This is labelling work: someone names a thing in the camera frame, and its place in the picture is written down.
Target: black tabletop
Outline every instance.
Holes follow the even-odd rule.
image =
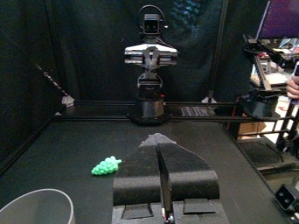
[[[91,170],[110,156],[126,160],[154,133],[194,151],[218,173],[231,224],[288,223],[266,181],[216,122],[154,127],[130,121],[54,122],[0,178],[0,207],[32,190],[56,188],[72,199],[76,224],[111,223],[115,174],[95,177]]]

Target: white cup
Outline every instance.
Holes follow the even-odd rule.
[[[0,210],[0,224],[75,224],[71,197],[56,189],[28,192]]]

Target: black curtain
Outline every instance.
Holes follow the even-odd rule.
[[[223,102],[247,93],[251,63],[242,35],[255,36],[267,0],[228,0],[222,40],[222,0],[1,1],[0,160],[62,105],[62,93],[34,64],[60,80],[78,101],[135,99],[143,71],[124,63],[124,50],[140,44],[136,14],[146,4],[163,10],[170,26],[163,40],[180,52],[178,65],[158,72],[166,100],[198,102],[210,89]]]
[[[228,0],[218,64],[215,99],[234,102],[250,89],[252,63],[243,52],[243,34],[256,37],[267,0]]]
[[[43,0],[0,2],[0,162],[39,130],[62,103],[34,63],[58,79]]]
[[[178,66],[163,67],[167,101],[200,101],[208,92],[218,42],[222,0],[51,0],[68,89],[82,101],[132,101],[140,66],[124,63],[124,50],[139,45],[136,16],[156,5],[170,28],[163,40],[180,52]]]

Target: wire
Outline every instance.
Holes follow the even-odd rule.
[[[68,93],[66,92],[66,90],[62,88],[62,86],[58,84],[58,82],[50,76],[50,73],[46,72],[43,70],[43,68],[42,68],[42,66],[35,63],[34,59],[24,52],[24,49],[16,44],[16,42],[14,41],[14,39],[11,38],[11,36],[3,31],[1,28],[0,28],[0,32],[3,33],[4,37],[11,41],[11,43],[14,44],[14,46],[16,47],[16,49],[19,50],[19,52],[22,53],[22,55],[30,60],[31,64],[35,66],[35,68],[38,68],[38,70],[40,70],[40,72],[43,74],[43,77],[46,77],[48,79],[48,81],[51,82],[51,84],[60,90],[60,92],[63,93],[64,96],[70,96]]]

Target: camera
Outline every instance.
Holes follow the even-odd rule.
[[[158,14],[144,14],[144,34],[160,34],[160,16]]]

